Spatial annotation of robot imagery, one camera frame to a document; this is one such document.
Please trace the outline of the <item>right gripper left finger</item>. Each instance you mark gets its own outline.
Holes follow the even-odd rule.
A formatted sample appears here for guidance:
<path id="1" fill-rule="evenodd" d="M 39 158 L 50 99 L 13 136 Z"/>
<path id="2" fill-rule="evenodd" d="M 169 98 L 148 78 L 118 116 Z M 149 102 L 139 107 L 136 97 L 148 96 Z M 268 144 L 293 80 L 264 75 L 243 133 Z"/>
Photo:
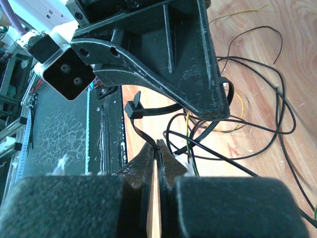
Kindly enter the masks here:
<path id="1" fill-rule="evenodd" d="M 3 238 L 148 238 L 154 149 L 112 175 L 21 179 L 0 209 Z"/>

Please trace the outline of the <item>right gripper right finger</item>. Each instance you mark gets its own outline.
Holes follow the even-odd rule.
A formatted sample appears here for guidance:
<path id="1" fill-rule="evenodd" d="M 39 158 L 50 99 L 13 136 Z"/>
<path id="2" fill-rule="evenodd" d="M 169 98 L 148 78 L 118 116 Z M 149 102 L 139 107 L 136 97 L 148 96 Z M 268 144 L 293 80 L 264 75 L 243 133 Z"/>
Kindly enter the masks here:
<path id="1" fill-rule="evenodd" d="M 280 180 L 196 177 L 157 141 L 163 238 L 307 238 L 297 204 Z"/>

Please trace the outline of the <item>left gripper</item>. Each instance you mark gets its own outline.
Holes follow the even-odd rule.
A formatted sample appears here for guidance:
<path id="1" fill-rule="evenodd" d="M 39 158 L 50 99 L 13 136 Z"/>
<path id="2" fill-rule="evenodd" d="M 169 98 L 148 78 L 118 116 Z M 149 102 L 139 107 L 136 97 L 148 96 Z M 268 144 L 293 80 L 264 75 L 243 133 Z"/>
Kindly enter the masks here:
<path id="1" fill-rule="evenodd" d="M 67 0 L 71 46 L 106 86 L 138 85 L 205 120 L 229 103 L 203 0 Z"/>

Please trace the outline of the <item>black zip tie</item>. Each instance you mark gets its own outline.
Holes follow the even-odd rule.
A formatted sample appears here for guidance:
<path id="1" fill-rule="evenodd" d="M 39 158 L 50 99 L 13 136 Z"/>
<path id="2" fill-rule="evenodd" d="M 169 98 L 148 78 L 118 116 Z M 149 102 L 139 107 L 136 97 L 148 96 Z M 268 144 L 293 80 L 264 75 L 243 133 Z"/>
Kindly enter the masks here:
<path id="1" fill-rule="evenodd" d="M 128 101 L 126 103 L 124 107 L 124 111 L 126 112 L 128 118 L 130 119 L 132 127 L 137 132 L 137 134 L 142 139 L 144 139 L 147 143 L 149 143 L 153 147 L 154 151 L 156 151 L 157 149 L 156 142 L 149 135 L 139 130 L 134 125 L 134 119 L 142 119 L 143 117 L 166 115 L 166 114 L 176 112 L 182 109 L 183 107 L 180 104 L 176 103 L 176 104 L 166 106 L 166 107 L 161 107 L 161 108 L 145 109 L 140 102 L 140 97 L 141 97 L 141 92 L 138 91 L 137 94 L 134 96 L 133 101 Z"/>

